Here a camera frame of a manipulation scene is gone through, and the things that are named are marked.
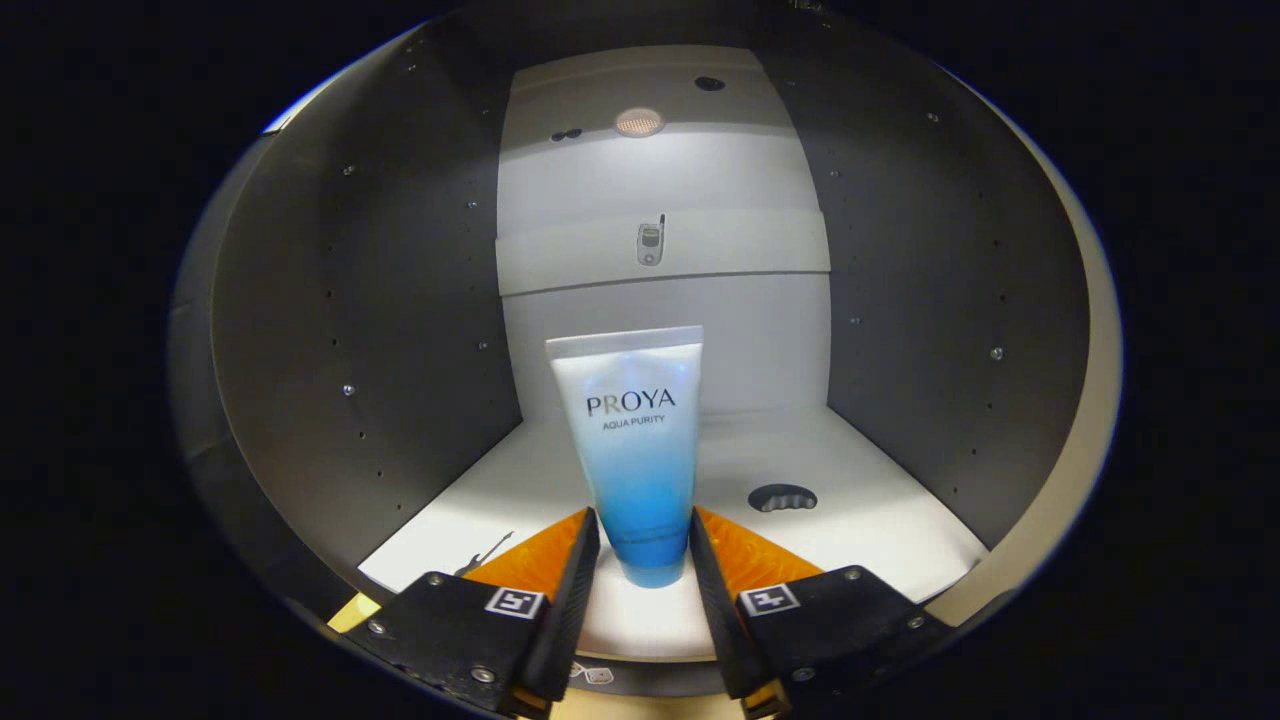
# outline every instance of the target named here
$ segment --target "circular light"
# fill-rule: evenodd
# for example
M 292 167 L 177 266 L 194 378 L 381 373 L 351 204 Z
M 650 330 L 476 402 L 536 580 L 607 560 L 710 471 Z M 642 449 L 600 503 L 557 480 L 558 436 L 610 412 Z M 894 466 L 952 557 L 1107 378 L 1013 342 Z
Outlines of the circular light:
M 627 137 L 649 137 L 660 131 L 666 123 L 657 110 L 649 108 L 631 108 L 618 114 L 613 120 L 613 127 L 618 133 Z

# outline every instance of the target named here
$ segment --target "white floor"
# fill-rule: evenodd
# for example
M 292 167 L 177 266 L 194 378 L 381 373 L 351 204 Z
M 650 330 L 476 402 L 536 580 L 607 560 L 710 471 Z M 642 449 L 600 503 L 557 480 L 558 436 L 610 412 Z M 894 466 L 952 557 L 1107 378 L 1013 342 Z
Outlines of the white floor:
M 864 565 L 913 601 L 955 583 L 987 555 L 960 520 L 827 407 L 701 419 L 696 502 L 824 570 Z M 812 510 L 758 512 L 765 484 L 813 491 Z M 513 532 L 494 557 L 590 502 L 563 423 L 526 421 L 361 565 L 399 592 L 428 570 L 453 573 Z M 602 552 L 579 651 L 635 660 L 714 656 L 692 564 L 660 589 L 622 577 Z

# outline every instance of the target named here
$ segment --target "black background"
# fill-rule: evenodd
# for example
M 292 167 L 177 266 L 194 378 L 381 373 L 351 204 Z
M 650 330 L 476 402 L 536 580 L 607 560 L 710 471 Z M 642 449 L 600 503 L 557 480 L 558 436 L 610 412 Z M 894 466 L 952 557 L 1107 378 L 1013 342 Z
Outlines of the black background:
M 29 305 L 55 310 L 20 313 L 15 328 L 19 345 L 58 350 L 13 384 L 38 400 L 28 432 L 59 441 L 33 465 L 38 496 L 14 506 L 14 624 L 32 634 L 13 680 L 32 691 L 23 706 L 428 715 L 425 696 L 333 650 L 221 543 L 173 451 L 163 347 L 186 240 L 239 152 L 443 5 L 15 5 L 9 179 L 37 201 L 15 202 L 12 240 L 44 252 L 10 266 L 49 292 Z M 1120 428 L 1078 530 L 996 621 L 867 714 L 1201 716 L 1274 702 L 1262 546 L 1277 474 L 1260 441 L 1277 437 L 1262 398 L 1280 316 L 1263 296 L 1276 275 L 1263 227 L 1275 5 L 836 5 L 970 82 L 1057 163 L 1103 237 L 1128 343 Z

